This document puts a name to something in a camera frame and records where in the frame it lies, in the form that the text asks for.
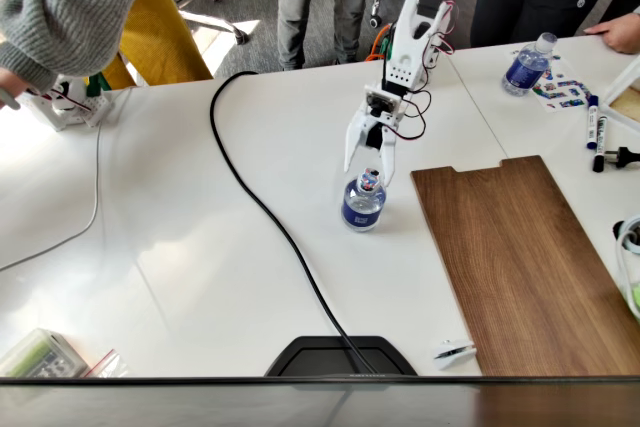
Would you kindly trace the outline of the hand of black-trousered person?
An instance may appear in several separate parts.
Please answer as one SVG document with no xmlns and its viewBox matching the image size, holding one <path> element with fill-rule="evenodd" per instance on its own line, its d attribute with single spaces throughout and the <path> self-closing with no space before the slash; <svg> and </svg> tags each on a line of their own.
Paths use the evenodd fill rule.
<svg viewBox="0 0 640 427">
<path fill-rule="evenodd" d="M 640 17 L 629 13 L 586 28 L 587 35 L 600 35 L 603 42 L 621 54 L 638 54 L 640 50 Z"/>
</svg>

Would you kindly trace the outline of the hand of grey-sweater person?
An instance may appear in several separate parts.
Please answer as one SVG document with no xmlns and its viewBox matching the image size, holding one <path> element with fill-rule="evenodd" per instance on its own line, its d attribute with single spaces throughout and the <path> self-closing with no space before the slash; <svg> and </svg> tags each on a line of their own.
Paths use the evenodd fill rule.
<svg viewBox="0 0 640 427">
<path fill-rule="evenodd" d="M 1 67 L 0 86 L 4 91 L 10 94 L 12 98 L 16 98 L 29 87 L 29 84 L 15 73 Z"/>
</svg>

